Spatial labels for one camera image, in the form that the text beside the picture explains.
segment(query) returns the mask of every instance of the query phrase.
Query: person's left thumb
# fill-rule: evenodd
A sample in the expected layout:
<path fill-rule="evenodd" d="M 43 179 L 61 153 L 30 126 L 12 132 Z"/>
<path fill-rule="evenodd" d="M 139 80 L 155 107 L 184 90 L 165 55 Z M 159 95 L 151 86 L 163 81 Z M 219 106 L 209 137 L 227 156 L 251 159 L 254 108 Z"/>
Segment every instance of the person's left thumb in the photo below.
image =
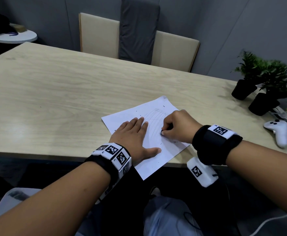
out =
<path fill-rule="evenodd" d="M 149 158 L 151 156 L 155 156 L 161 152 L 161 148 L 153 147 L 145 149 L 145 158 Z"/>

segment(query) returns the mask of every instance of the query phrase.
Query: potted plant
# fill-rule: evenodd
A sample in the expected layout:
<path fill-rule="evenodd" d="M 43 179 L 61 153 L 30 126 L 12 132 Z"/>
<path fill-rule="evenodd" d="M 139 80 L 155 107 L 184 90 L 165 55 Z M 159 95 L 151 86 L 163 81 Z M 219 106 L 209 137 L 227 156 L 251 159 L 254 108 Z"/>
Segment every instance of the potted plant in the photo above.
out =
<path fill-rule="evenodd" d="M 268 80 L 260 89 L 266 93 L 259 93 L 248 109 L 259 116 L 279 106 L 278 99 L 287 98 L 287 65 L 278 60 L 271 61 L 270 71 L 265 74 Z"/>
<path fill-rule="evenodd" d="M 263 60 L 251 52 L 243 52 L 243 63 L 235 68 L 235 72 L 240 72 L 244 79 L 240 79 L 232 92 L 232 96 L 239 100 L 244 100 L 254 92 L 256 85 L 264 83 L 267 79 L 266 73 L 270 71 L 270 62 Z"/>

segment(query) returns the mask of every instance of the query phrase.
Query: pants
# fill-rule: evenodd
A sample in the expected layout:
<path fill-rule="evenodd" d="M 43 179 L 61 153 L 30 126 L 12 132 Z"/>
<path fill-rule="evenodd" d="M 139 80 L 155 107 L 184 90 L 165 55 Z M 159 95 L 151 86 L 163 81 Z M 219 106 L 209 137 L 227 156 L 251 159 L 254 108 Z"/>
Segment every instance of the pants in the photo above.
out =
<path fill-rule="evenodd" d="M 101 204 L 95 205 L 75 236 L 100 236 Z M 157 196 L 144 209 L 144 236 L 203 236 L 188 206 L 179 199 Z"/>

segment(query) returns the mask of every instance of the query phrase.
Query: beige chair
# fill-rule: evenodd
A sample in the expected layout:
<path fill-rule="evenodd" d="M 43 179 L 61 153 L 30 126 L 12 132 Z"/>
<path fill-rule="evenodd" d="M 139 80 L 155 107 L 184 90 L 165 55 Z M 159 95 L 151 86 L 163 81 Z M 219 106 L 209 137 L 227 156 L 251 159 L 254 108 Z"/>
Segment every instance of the beige chair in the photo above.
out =
<path fill-rule="evenodd" d="M 118 58 L 119 21 L 79 14 L 80 45 L 85 53 Z M 151 65 L 190 72 L 199 41 L 157 31 Z"/>

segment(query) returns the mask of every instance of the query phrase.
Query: table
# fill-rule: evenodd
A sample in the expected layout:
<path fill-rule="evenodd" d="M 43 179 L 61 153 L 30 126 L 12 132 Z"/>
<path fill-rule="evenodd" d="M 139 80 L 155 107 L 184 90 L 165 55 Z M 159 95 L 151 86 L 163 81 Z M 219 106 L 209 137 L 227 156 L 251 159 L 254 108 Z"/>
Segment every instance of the table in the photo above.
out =
<path fill-rule="evenodd" d="M 22 44 L 24 42 L 33 42 L 37 39 L 38 36 L 31 30 L 18 33 L 18 35 L 0 34 L 0 43 L 4 44 Z"/>
<path fill-rule="evenodd" d="M 102 116 L 162 95 L 202 124 L 228 127 L 245 140 L 279 149 L 252 114 L 253 99 L 236 100 L 236 82 L 34 43 L 0 55 L 0 155 L 83 161 L 110 133 Z M 195 155 L 189 146 L 168 166 Z"/>

